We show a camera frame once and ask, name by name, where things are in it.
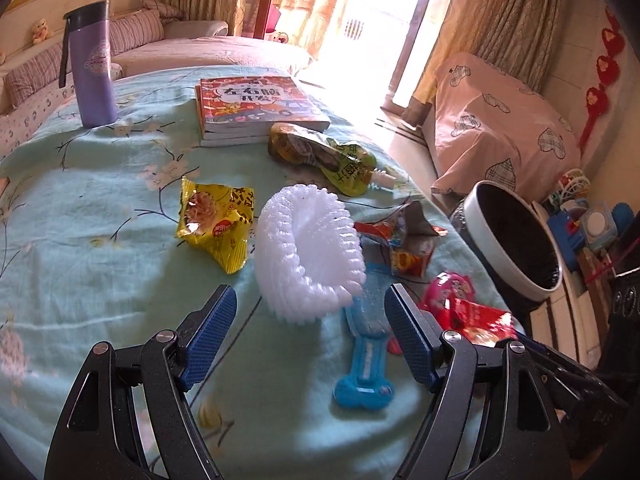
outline speaker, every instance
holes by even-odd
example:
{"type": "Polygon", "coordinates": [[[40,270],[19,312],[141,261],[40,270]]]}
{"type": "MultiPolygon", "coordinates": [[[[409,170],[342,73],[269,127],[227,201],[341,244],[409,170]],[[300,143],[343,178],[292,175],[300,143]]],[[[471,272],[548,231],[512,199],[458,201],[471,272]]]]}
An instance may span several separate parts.
{"type": "Polygon", "coordinates": [[[618,274],[613,283],[609,333],[596,375],[631,401],[640,386],[640,267],[618,274]]]}

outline red heart decoration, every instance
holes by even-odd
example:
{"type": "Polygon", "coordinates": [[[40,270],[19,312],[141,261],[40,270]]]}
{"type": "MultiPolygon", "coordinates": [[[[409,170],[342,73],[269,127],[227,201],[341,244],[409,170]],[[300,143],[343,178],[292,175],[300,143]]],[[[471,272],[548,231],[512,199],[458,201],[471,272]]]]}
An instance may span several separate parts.
{"type": "Polygon", "coordinates": [[[604,86],[599,88],[592,86],[587,90],[587,111],[591,117],[602,115],[609,110],[609,98],[604,91],[604,86]]]}
{"type": "Polygon", "coordinates": [[[609,7],[605,7],[604,13],[607,15],[607,19],[609,20],[609,23],[611,24],[611,28],[613,30],[615,30],[616,32],[619,31],[620,30],[620,22],[615,17],[613,12],[611,12],[611,9],[609,9],[609,7]]]}
{"type": "Polygon", "coordinates": [[[581,153],[584,153],[587,142],[589,142],[589,137],[591,136],[593,127],[596,124],[596,119],[598,116],[609,110],[609,98],[604,90],[605,88],[603,85],[600,85],[599,88],[592,86],[587,90],[586,100],[589,119],[587,119],[587,123],[584,125],[584,130],[582,131],[580,141],[578,142],[581,153]]]}
{"type": "Polygon", "coordinates": [[[609,56],[600,56],[596,61],[598,77],[604,86],[611,85],[620,77],[620,66],[618,62],[609,56]]]}
{"type": "Polygon", "coordinates": [[[602,42],[604,43],[604,47],[607,49],[607,53],[611,57],[615,57],[620,54],[625,47],[625,38],[610,28],[602,29],[602,42]]]}

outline light blue bedsheet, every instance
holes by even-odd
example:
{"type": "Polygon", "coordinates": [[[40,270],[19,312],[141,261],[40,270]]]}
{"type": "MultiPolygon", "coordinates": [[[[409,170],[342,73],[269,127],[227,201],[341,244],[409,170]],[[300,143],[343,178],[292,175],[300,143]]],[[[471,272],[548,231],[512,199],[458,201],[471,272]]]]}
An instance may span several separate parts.
{"type": "MultiPolygon", "coordinates": [[[[0,164],[0,176],[11,179],[0,200],[0,431],[37,477],[92,345],[108,340],[121,348],[175,328],[220,283],[238,293],[238,315],[218,355],[225,357],[194,410],[204,399],[219,410],[222,430],[203,433],[225,478],[386,480],[398,468],[430,400],[403,359],[388,358],[396,396],[386,410],[337,407],[332,389],[349,370],[353,348],[343,314],[303,327],[279,322],[260,301],[251,259],[227,276],[207,253],[174,238],[184,174],[203,183],[253,187],[257,215],[286,184],[324,183],[315,170],[273,162],[264,144],[198,147],[197,81],[265,71],[221,66],[119,81],[116,125],[84,129],[72,102],[0,164]]],[[[358,136],[326,111],[329,134],[358,136]]],[[[382,218],[415,196],[429,220],[450,228],[396,163],[359,138],[402,184],[394,193],[370,190],[350,199],[356,220],[382,218]]],[[[443,270],[468,274],[479,301],[505,308],[452,230],[441,240],[428,278],[443,270]]],[[[406,284],[421,293],[418,283],[406,284]]],[[[157,451],[139,392],[136,401],[152,458],[157,451]]]]}

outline stack of books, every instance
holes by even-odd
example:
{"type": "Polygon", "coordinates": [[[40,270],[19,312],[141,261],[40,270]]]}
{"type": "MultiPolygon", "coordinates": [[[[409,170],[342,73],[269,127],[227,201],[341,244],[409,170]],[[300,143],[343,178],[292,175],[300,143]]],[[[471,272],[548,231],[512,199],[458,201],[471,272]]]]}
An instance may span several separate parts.
{"type": "Polygon", "coordinates": [[[273,123],[293,123],[324,132],[329,117],[287,76],[201,79],[196,86],[200,145],[266,142],[273,123]]]}

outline teddy bear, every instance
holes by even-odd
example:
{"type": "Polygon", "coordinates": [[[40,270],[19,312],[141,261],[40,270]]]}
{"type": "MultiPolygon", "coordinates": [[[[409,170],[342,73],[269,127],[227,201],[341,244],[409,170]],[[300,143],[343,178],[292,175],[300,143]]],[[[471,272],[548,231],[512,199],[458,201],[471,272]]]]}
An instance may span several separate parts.
{"type": "Polygon", "coordinates": [[[34,45],[42,43],[44,40],[48,40],[53,36],[53,32],[49,30],[49,25],[47,25],[47,20],[44,18],[35,22],[33,27],[31,27],[31,31],[33,32],[34,45]]]}

